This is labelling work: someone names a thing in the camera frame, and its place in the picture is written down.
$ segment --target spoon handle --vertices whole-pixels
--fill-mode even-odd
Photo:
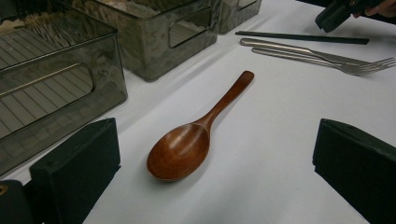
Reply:
[[[254,74],[252,72],[243,72],[218,103],[206,115],[196,120],[195,123],[200,123],[210,131],[210,127],[216,116],[245,90],[253,78]]]

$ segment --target gray translucent container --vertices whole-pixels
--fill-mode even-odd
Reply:
[[[260,11],[262,0],[222,0],[219,34],[225,35]]]
[[[0,175],[127,98],[117,31],[52,3],[2,17]]]
[[[221,0],[64,0],[119,31],[122,65],[154,81],[218,38]]]

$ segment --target white table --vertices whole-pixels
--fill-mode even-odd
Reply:
[[[269,41],[364,61],[396,56],[396,27],[350,18],[325,34],[323,7],[264,0],[260,13],[159,80],[125,70],[129,98],[107,113],[118,123],[121,169],[86,224],[367,223],[321,176],[312,155],[320,119],[335,119],[396,146],[396,68],[353,77],[324,66],[278,59],[238,44],[235,31],[367,37],[368,45]],[[163,183],[146,170],[153,145],[205,114],[244,70],[256,76],[212,127],[211,148],[192,175]],[[30,164],[7,179],[26,183]]]

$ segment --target metal utensil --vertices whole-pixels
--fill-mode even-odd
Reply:
[[[307,62],[307,63],[316,63],[316,64],[320,64],[320,65],[330,66],[330,67],[336,68],[346,74],[354,75],[354,76],[361,76],[361,75],[366,75],[366,74],[370,74],[370,73],[374,73],[374,72],[379,72],[379,71],[382,71],[384,69],[387,69],[387,68],[390,68],[390,67],[396,65],[396,61],[393,58],[381,60],[381,61],[374,62],[374,63],[367,63],[367,64],[363,64],[363,65],[348,65],[348,64],[336,64],[336,63],[326,61],[324,59],[305,57],[302,55],[281,52],[281,51],[276,51],[276,50],[270,50],[270,49],[253,48],[252,51],[255,53],[269,55],[269,56],[275,56],[275,57],[279,57],[279,58],[293,59],[293,60]]]
[[[354,38],[354,37],[341,37],[341,36],[326,36],[326,35],[291,35],[291,34],[277,34],[277,33],[264,33],[264,32],[251,32],[251,31],[237,31],[236,35],[250,35],[267,38],[282,38],[282,39],[295,39],[303,41],[320,41],[329,43],[341,44],[360,44],[367,45],[370,39],[367,38]]]
[[[306,56],[311,56],[315,58],[324,59],[331,63],[340,63],[340,64],[348,64],[348,65],[362,65],[367,64],[369,62],[351,59],[348,57],[333,55],[329,53],[319,52],[312,49],[292,46],[292,45],[285,45],[260,39],[253,39],[253,38],[242,38],[240,40],[240,44],[243,46],[248,47],[258,47],[258,48],[265,48],[265,49],[279,49],[293,53],[300,53]]]

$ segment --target metal fork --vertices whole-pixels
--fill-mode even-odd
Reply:
[[[374,72],[379,72],[396,65],[396,61],[393,58],[388,58],[378,62],[367,63],[363,65],[348,65],[348,64],[332,63],[324,59],[303,56],[288,52],[270,50],[270,49],[253,48],[252,51],[255,53],[269,55],[269,56],[275,56],[280,58],[303,61],[307,63],[316,63],[320,65],[330,66],[332,68],[336,68],[346,74],[353,76],[361,76],[361,75],[371,74]]]
[[[340,64],[348,64],[348,65],[361,65],[361,64],[369,63],[369,62],[365,62],[365,61],[361,61],[361,60],[357,60],[357,59],[343,57],[340,55],[334,55],[334,54],[315,51],[315,50],[307,49],[307,48],[303,48],[303,47],[286,45],[286,44],[270,42],[270,41],[260,40],[260,39],[242,38],[240,40],[240,44],[242,46],[247,46],[247,47],[256,47],[256,48],[262,48],[262,49],[275,49],[275,50],[287,51],[290,53],[303,54],[304,56],[307,56],[307,57],[320,58],[320,59],[329,61],[331,63],[340,63]]]

